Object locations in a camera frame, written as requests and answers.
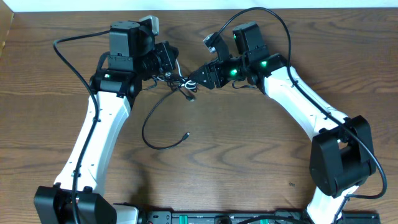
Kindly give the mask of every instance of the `wood grain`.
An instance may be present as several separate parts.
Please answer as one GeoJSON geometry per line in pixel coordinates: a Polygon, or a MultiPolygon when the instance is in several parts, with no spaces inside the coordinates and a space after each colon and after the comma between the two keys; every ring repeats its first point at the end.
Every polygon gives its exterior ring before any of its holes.
{"type": "MultiPolygon", "coordinates": [[[[370,210],[383,223],[398,219],[398,9],[275,10],[289,26],[292,63],[300,76],[335,108],[363,115],[389,188],[380,200],[353,199],[346,210],[370,210]]],[[[203,38],[236,11],[57,12],[16,14],[0,59],[0,223],[37,223],[33,197],[51,186],[66,163],[87,107],[88,94],[57,58],[52,42],[105,30],[113,21],[148,14],[160,19],[157,40],[180,50],[189,74],[210,55],[203,38]]],[[[243,15],[231,27],[257,21],[272,52],[286,54],[281,25],[263,12],[243,15]]],[[[237,54],[231,29],[224,36],[237,54]]],[[[86,79],[108,37],[65,43],[61,51],[86,79]]],[[[144,145],[141,126],[167,92],[139,94],[119,135],[106,181],[110,203],[131,202],[174,210],[303,209],[315,186],[308,172],[310,141],[275,101],[257,90],[200,88],[197,100],[174,95],[148,122],[154,144],[181,146],[157,152],[144,145]]],[[[376,194],[380,177],[358,193],[376,194]]]]}

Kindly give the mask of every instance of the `white arm segment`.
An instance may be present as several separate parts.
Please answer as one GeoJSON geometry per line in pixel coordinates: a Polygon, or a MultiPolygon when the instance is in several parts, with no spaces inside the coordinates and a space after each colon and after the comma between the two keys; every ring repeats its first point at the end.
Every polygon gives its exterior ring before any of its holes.
{"type": "Polygon", "coordinates": [[[344,196],[354,193],[358,187],[359,186],[354,185],[348,188],[337,198],[325,195],[317,187],[312,201],[307,206],[307,213],[310,215],[311,220],[315,224],[331,224],[335,218],[336,212],[344,200],[344,196]]]}
{"type": "MultiPolygon", "coordinates": [[[[303,82],[296,70],[291,67],[293,79],[298,81],[298,85],[303,89],[312,99],[314,99],[327,112],[330,112],[333,117],[344,123],[344,113],[334,109],[325,100],[320,98],[310,87],[303,82]]],[[[337,126],[336,123],[321,113],[315,106],[312,105],[298,90],[293,86],[287,74],[286,67],[282,67],[271,73],[272,75],[264,79],[264,86],[266,94],[276,100],[282,105],[287,112],[301,125],[310,140],[312,137],[319,134],[319,130],[326,128],[330,130],[337,126]]]]}
{"type": "MultiPolygon", "coordinates": [[[[118,138],[120,129],[130,114],[130,104],[126,97],[120,98],[116,93],[99,91],[95,95],[99,106],[99,121],[96,124],[91,141],[87,146],[85,156],[81,162],[80,177],[77,191],[83,191],[85,186],[93,188],[93,193],[104,195],[105,177],[109,160],[118,138]]],[[[86,119],[72,154],[54,183],[61,183],[61,189],[71,190],[73,171],[86,141],[88,132],[93,124],[95,108],[91,97],[88,99],[86,119]]]]}
{"type": "MultiPolygon", "coordinates": [[[[303,80],[299,77],[296,70],[291,67],[293,79],[298,81],[298,85],[312,99],[314,99],[333,117],[344,123],[344,113],[334,109],[325,100],[320,98],[303,80]]],[[[326,128],[333,129],[337,126],[330,119],[312,105],[298,90],[293,86],[287,74],[286,67],[282,67],[271,73],[272,75],[264,79],[265,93],[272,99],[281,104],[287,112],[301,125],[310,140],[319,134],[319,130],[326,128]]],[[[338,211],[344,196],[352,194],[358,186],[353,186],[345,190],[339,197],[327,196],[317,187],[311,203],[307,207],[307,212],[315,224],[331,224],[336,212],[338,211]]]]}

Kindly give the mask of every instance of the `white wall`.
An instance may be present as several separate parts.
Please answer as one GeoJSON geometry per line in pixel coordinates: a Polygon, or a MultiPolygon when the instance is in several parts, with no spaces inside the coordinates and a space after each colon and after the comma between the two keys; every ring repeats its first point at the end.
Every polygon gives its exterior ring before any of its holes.
{"type": "Polygon", "coordinates": [[[4,0],[14,12],[398,7],[398,0],[4,0]]]}

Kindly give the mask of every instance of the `green led light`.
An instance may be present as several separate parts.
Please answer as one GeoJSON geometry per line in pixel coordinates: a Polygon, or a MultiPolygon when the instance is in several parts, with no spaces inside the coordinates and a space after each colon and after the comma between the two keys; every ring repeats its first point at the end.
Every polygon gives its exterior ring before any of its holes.
{"type": "Polygon", "coordinates": [[[234,70],[231,71],[231,75],[232,75],[232,76],[235,76],[235,75],[237,74],[237,72],[238,72],[238,71],[237,71],[236,69],[234,69],[234,70]]]}

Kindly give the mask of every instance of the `cable connector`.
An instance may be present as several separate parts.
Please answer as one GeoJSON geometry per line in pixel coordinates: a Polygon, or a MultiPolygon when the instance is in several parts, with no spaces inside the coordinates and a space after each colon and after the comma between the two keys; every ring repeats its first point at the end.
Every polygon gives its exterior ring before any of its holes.
{"type": "Polygon", "coordinates": [[[299,81],[298,80],[295,80],[294,82],[293,82],[293,84],[292,84],[292,88],[294,87],[294,86],[296,86],[297,84],[299,83],[299,81]]]}
{"type": "Polygon", "coordinates": [[[185,133],[184,136],[182,137],[182,140],[185,141],[189,137],[190,133],[185,133]]]}
{"type": "Polygon", "coordinates": [[[203,43],[206,45],[207,49],[210,51],[210,53],[216,53],[216,48],[213,46],[213,42],[215,40],[215,37],[217,37],[217,32],[212,33],[207,35],[207,37],[203,40],[203,43]]]}
{"type": "Polygon", "coordinates": [[[192,96],[186,96],[185,97],[189,102],[194,102],[195,101],[195,97],[192,96]]]}

